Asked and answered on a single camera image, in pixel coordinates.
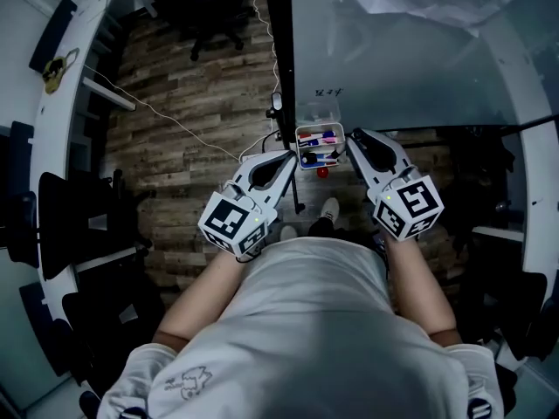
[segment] wooden floor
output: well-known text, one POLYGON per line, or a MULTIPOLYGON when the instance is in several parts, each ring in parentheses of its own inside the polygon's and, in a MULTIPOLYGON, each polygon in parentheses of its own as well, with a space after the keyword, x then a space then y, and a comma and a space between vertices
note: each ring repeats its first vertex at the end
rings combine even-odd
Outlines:
MULTIPOLYGON (((266 0, 258 0, 261 15, 268 20, 266 0)), ((161 19, 139 17, 123 54, 117 84, 155 110, 176 118, 204 141, 238 156, 259 137, 270 132, 266 109, 276 85, 272 68, 272 39, 256 17, 239 31, 245 48, 235 50, 222 35, 206 43, 195 63, 190 60, 193 39, 161 19)), ((398 134, 401 142, 431 141, 433 131, 398 134)), ((260 152, 260 143, 251 151, 260 152)), ((270 138, 266 150, 280 148, 270 138)), ((445 147, 410 149, 411 160, 429 173, 438 188, 452 179, 449 151, 445 147)), ((138 105, 135 112, 114 110, 107 135, 104 169, 121 168, 127 186, 134 191, 156 189, 157 195, 140 207, 140 228, 154 242, 146 259, 147 272, 162 288, 167 304, 178 289, 188 286, 217 253, 197 229, 197 221, 212 191, 232 177, 238 163, 224 152, 202 145, 174 121, 156 116, 138 105)), ((291 224, 300 235, 320 212, 330 196, 340 201, 336 226, 373 230, 365 200, 365 187, 347 162, 331 169, 328 179, 313 171, 296 173, 300 201, 307 208, 295 215, 293 194, 288 192, 278 209, 282 224, 291 224)), ((465 257, 455 258, 449 237, 435 226, 420 239, 425 257, 449 297, 457 291, 452 283, 465 257)))

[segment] white t-shirt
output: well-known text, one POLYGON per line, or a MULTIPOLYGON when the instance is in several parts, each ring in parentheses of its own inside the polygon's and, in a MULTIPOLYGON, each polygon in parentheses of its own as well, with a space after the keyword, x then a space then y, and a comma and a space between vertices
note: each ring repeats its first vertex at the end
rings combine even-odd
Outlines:
POLYGON ((268 246, 234 299, 178 355, 135 349, 98 418, 503 417, 492 353, 433 343, 397 317, 383 261, 301 237, 268 246))

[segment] red round object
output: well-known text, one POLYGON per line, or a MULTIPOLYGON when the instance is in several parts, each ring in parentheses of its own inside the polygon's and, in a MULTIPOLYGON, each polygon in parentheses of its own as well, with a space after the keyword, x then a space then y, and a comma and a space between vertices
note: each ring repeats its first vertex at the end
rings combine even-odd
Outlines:
POLYGON ((316 169, 316 174, 320 178, 326 178, 326 177, 328 177, 328 168, 318 168, 318 169, 316 169))

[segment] forearm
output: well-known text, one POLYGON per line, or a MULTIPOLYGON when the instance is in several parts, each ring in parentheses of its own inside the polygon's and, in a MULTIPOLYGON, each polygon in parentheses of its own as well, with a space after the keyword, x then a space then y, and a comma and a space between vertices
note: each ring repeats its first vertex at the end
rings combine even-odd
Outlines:
POLYGON ((397 242, 386 237, 385 243, 402 316, 420 325, 431 337, 454 331, 454 312, 417 242, 413 239, 397 242))
POLYGON ((154 342, 180 350, 229 305, 241 282, 244 264, 220 251, 163 317, 154 342))

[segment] white sneaker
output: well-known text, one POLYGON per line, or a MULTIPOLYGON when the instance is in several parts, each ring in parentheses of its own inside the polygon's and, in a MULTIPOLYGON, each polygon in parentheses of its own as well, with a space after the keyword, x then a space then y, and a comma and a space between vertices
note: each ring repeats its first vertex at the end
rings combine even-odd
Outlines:
POLYGON ((338 220, 339 215, 340 204, 338 203, 338 199, 330 197, 322 205, 321 217, 326 217, 327 219, 330 219, 332 223, 335 223, 335 221, 338 220))
POLYGON ((281 232, 279 233, 279 240, 281 242, 288 241, 289 239, 295 239, 298 236, 299 235, 297 234, 297 230, 294 227, 292 227, 291 225, 286 225, 281 229, 281 232))

